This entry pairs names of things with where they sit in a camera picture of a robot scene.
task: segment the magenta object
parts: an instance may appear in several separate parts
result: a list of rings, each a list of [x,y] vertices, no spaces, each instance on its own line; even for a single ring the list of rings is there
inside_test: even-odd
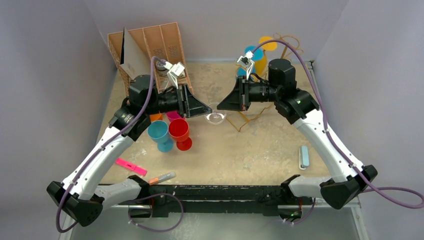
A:
[[[166,113],[166,116],[169,119],[169,122],[172,122],[176,119],[185,119],[185,117],[181,117],[177,111],[169,111]]]

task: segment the black cable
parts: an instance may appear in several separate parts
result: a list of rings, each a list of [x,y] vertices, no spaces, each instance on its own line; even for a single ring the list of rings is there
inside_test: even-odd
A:
[[[263,79],[262,77],[260,77],[258,74],[256,74],[256,72],[252,72],[250,75],[249,75],[249,79],[250,79],[250,76],[255,76],[261,83],[264,83],[264,84],[269,84],[268,83],[268,80],[266,80],[266,79]]]
[[[163,91],[163,93],[165,94],[165,93],[167,93],[167,92],[169,92],[169,91],[174,91],[176,89],[176,87],[175,86],[170,86],[170,87],[168,87],[167,89],[165,89],[164,91]]]

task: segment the red cup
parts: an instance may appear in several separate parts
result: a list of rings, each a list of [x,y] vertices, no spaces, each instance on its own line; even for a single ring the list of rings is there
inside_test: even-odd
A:
[[[189,124],[182,118],[175,119],[169,124],[169,135],[176,141],[176,147],[181,151],[187,151],[193,145],[189,137]]]

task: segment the white clamp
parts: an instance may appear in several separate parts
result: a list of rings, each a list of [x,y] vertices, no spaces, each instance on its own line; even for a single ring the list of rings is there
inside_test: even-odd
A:
[[[168,75],[168,79],[178,89],[178,77],[184,73],[184,65],[181,62],[178,62],[177,64],[172,64],[170,62],[166,62],[164,67],[168,69],[169,71],[166,73]]]
[[[251,75],[255,65],[255,62],[252,60],[252,58],[253,53],[248,51],[244,56],[242,55],[237,59],[237,64],[240,64],[242,68],[246,69],[246,79],[249,79],[249,76]]]

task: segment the blue cup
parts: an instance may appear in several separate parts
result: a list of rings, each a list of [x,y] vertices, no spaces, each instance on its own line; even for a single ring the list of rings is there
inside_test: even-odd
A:
[[[158,144],[164,144],[170,139],[168,124],[162,120],[156,120],[147,129],[148,136]]]
[[[168,138],[168,140],[164,143],[158,143],[157,149],[161,151],[162,153],[167,153],[172,150],[174,147],[174,141],[172,141],[171,138]]]

